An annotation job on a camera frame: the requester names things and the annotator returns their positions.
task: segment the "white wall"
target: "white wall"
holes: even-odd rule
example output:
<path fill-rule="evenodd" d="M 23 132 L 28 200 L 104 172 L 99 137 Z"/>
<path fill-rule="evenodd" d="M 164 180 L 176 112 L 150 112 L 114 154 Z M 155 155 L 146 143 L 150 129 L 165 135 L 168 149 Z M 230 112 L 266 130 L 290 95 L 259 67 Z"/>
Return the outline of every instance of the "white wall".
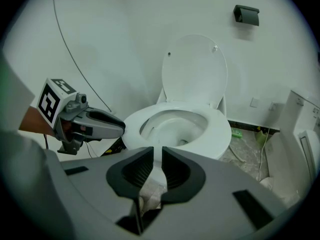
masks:
<path fill-rule="evenodd" d="M 68 0 L 65 3 L 66 12 L 69 8 L 67 5 L 74 5 L 77 10 L 74 10 L 73 13 L 81 15 L 87 7 L 86 3 L 93 1 L 92 4 L 100 4 L 100 12 L 105 13 L 97 15 L 98 18 L 103 17 L 111 20 L 116 13 L 103 8 L 103 0 L 80 0 L 83 7 L 78 4 L 78 0 L 73 1 Z M 70 43 L 75 60 L 78 60 L 79 66 L 88 77 L 88 81 L 101 95 L 104 102 L 111 105 L 111 109 L 116 112 L 115 115 L 122 119 L 146 106 L 147 103 L 144 101 L 145 87 L 141 87 L 142 76 L 139 72 L 139 65 L 127 47 L 129 41 L 125 43 L 128 38 L 124 36 L 121 42 L 116 42 L 118 40 L 116 36 L 126 34 L 126 26 L 122 25 L 122 22 L 115 22 L 118 16 L 112 21 L 113 28 L 117 24 L 119 25 L 118 32 L 108 29 L 107 20 L 101 22 L 85 18 L 84 21 L 80 21 L 83 16 L 72 18 L 73 21 L 70 22 L 70 25 L 66 25 L 63 16 L 65 14 L 62 11 L 64 2 L 66 0 L 59 0 L 58 12 L 65 29 L 66 41 Z M 111 7 L 122 6 L 119 0 L 112 0 L 111 3 Z M 87 13 L 91 14 L 95 9 L 98 10 L 99 7 L 96 6 Z M 97 29 L 92 25 L 85 24 L 86 21 L 91 20 L 93 25 L 99 25 L 101 28 Z M 74 89 L 87 95 L 90 106 L 108 110 L 81 76 L 68 53 L 55 18 L 53 0 L 29 0 L 26 3 L 7 35 L 3 52 L 12 69 L 35 95 L 32 106 L 37 106 L 46 78 L 63 78 Z M 42 134 L 22 131 L 20 133 L 36 140 L 43 148 L 45 147 Z M 91 155 L 101 155 L 114 141 L 114 139 L 105 139 L 100 142 L 90 142 Z M 51 136 L 48 137 L 48 144 L 53 151 L 61 146 L 61 142 Z M 60 160 L 83 159 L 89 158 L 89 154 L 87 146 L 83 144 L 76 156 L 58 154 L 58 157 Z"/>
<path fill-rule="evenodd" d="M 125 0 L 131 35 L 155 103 L 162 88 L 167 46 L 188 34 L 213 39 L 228 66 L 227 117 L 278 128 L 290 89 L 301 87 L 320 98 L 317 48 L 309 29 L 289 0 Z M 235 5 L 258 8 L 260 26 L 237 23 Z M 258 108 L 250 107 L 259 99 Z"/>
<path fill-rule="evenodd" d="M 124 120 L 151 105 L 124 0 L 55 0 L 70 52 L 98 95 Z"/>

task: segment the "bathroom floor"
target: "bathroom floor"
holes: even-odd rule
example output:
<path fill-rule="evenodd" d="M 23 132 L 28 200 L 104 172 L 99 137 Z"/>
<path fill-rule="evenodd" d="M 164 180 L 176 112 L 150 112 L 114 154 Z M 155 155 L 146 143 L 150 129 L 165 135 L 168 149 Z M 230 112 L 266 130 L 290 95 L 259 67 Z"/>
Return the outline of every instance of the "bathroom floor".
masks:
<path fill-rule="evenodd" d="M 251 177 L 258 181 L 259 166 L 261 161 L 261 146 L 256 141 L 256 132 L 249 130 L 241 130 L 242 138 L 232 137 L 230 146 L 238 157 L 245 162 L 238 160 L 232 153 L 230 148 L 226 150 L 220 161 L 238 166 L 241 170 L 248 173 Z M 269 169 L 265 150 L 262 153 L 262 166 L 260 170 L 260 181 L 269 177 Z"/>

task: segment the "black cable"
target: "black cable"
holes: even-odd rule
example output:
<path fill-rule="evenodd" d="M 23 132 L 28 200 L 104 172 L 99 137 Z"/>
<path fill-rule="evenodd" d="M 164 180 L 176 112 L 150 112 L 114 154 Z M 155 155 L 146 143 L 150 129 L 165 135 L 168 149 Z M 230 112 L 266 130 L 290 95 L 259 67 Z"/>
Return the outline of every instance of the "black cable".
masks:
<path fill-rule="evenodd" d="M 98 95 L 98 93 L 96 93 L 96 91 L 92 88 L 92 86 L 90 85 L 90 83 L 88 82 L 88 80 L 85 78 L 84 74 L 82 74 L 82 72 L 81 72 L 80 68 L 78 67 L 78 65 L 77 65 L 74 57 L 72 56 L 72 54 L 71 54 L 71 52 L 70 52 L 70 50 L 69 50 L 69 48 L 68 48 L 68 46 L 67 46 L 66 40 L 65 40 L 64 36 L 62 35 L 62 31 L 61 31 L 60 24 L 59 24 L 58 17 L 57 17 L 55 0 L 53 0 L 53 9 L 54 9 L 55 19 L 56 19 L 56 22 L 57 22 L 57 24 L 58 24 L 58 28 L 59 28 L 59 31 L 60 31 L 62 40 L 63 40 L 64 45 L 65 45 L 65 47 L 67 48 L 67 50 L 68 50 L 68 52 L 69 52 L 69 54 L 70 54 L 70 56 L 71 56 L 71 58 L 72 58 L 72 60 L 73 60 L 73 62 L 74 62 L 74 64 L 75 64 L 76 68 L 79 70 L 80 74 L 82 75 L 82 77 L 84 78 L 84 80 L 86 81 L 86 83 L 90 86 L 90 88 L 92 89 L 92 91 L 98 96 L 98 98 L 99 98 L 99 99 L 102 101 L 102 103 L 110 110 L 110 112 L 112 112 L 111 109 L 108 107 L 108 105 L 100 98 L 100 96 Z"/>
<path fill-rule="evenodd" d="M 45 148 L 48 150 L 49 149 L 49 145 L 48 145 L 48 140 L 47 140 L 47 135 L 43 135 L 44 140 L 45 140 Z"/>
<path fill-rule="evenodd" d="M 90 151 L 89 151 L 89 147 L 88 147 L 88 144 L 87 143 L 85 143 L 86 144 L 86 148 L 88 149 L 88 152 L 89 152 L 89 156 L 91 157 L 91 158 L 93 158 L 92 156 L 91 156 L 91 154 L 90 154 Z"/>

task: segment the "green object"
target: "green object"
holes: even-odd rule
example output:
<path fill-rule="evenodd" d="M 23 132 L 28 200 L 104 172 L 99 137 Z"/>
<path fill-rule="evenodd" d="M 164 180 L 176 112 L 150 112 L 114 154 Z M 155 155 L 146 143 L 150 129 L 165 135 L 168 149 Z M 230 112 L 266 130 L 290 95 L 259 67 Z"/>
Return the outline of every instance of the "green object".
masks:
<path fill-rule="evenodd" d="M 266 139 L 267 139 L 267 134 L 264 134 L 262 130 L 255 135 L 255 140 L 256 142 L 259 143 L 261 147 L 265 144 Z"/>
<path fill-rule="evenodd" d="M 240 131 L 240 130 L 238 130 L 238 129 L 231 128 L 231 134 L 232 134 L 232 136 L 234 136 L 234 137 L 242 138 L 242 131 Z"/>

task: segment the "person's arm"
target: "person's arm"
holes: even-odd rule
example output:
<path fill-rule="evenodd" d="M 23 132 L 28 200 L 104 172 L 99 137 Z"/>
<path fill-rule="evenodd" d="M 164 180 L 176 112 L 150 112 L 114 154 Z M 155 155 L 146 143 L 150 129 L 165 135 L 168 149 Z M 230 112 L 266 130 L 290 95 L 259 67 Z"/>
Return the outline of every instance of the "person's arm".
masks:
<path fill-rule="evenodd" d="M 32 106 L 28 108 L 26 114 L 24 115 L 19 130 L 37 134 L 51 135 L 53 137 L 55 136 L 50 125 L 42 117 L 40 112 Z"/>

